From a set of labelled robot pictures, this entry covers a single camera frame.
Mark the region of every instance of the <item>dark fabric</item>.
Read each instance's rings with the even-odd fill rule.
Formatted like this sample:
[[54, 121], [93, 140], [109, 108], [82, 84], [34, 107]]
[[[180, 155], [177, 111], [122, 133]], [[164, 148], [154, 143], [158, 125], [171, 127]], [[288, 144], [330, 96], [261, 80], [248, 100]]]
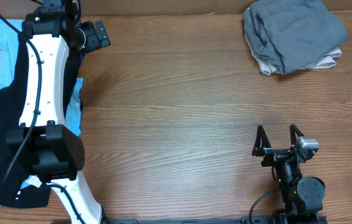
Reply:
[[[0, 90], [0, 205], [12, 208], [45, 207], [48, 204], [50, 195], [50, 188], [45, 187], [45, 184], [40, 188], [28, 186], [21, 190], [21, 194], [17, 195], [22, 182], [31, 175], [18, 161], [15, 162], [5, 185], [7, 195], [2, 193], [2, 179], [14, 156], [5, 142], [5, 135], [8, 129], [18, 127], [27, 91], [29, 69], [27, 47], [25, 41], [19, 37], [18, 39], [19, 48], [14, 80], [8, 87]], [[65, 65], [63, 95], [65, 114], [76, 83], [82, 56], [80, 52], [70, 52]]]

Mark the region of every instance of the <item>wooden table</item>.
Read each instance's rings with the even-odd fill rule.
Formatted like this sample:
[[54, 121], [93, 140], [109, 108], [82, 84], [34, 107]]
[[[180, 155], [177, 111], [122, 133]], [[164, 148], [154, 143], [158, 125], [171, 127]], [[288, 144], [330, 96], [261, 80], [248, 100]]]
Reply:
[[[111, 218], [239, 218], [276, 188], [252, 157], [263, 124], [274, 148], [290, 124], [320, 142], [302, 165], [326, 183], [322, 215], [352, 223], [352, 12], [337, 66], [259, 74], [240, 15], [102, 19], [112, 46], [87, 55], [81, 138], [84, 173]], [[280, 208], [279, 196], [255, 214]], [[0, 224], [69, 219], [56, 195], [30, 210], [0, 206]]]

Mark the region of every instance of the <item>gray towel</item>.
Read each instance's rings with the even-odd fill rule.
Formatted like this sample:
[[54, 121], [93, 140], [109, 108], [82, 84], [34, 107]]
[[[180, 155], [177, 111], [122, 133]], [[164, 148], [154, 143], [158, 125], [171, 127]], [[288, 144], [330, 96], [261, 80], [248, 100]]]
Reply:
[[260, 0], [249, 8], [243, 17], [252, 50], [281, 74], [305, 67], [348, 38], [321, 0]]

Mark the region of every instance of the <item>light blue cloth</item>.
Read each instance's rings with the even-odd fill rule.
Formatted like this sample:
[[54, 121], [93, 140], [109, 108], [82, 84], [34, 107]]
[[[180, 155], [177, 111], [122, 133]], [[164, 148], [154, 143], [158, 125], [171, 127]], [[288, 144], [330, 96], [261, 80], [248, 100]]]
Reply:
[[[22, 30], [22, 20], [8, 20], [14, 27]], [[15, 73], [15, 64], [18, 56], [18, 35], [7, 24], [0, 20], [0, 89], [9, 86]], [[80, 110], [80, 91], [83, 87], [83, 78], [77, 78], [65, 117], [66, 126], [71, 132], [79, 136], [82, 112]], [[23, 182], [21, 189], [29, 186]]]

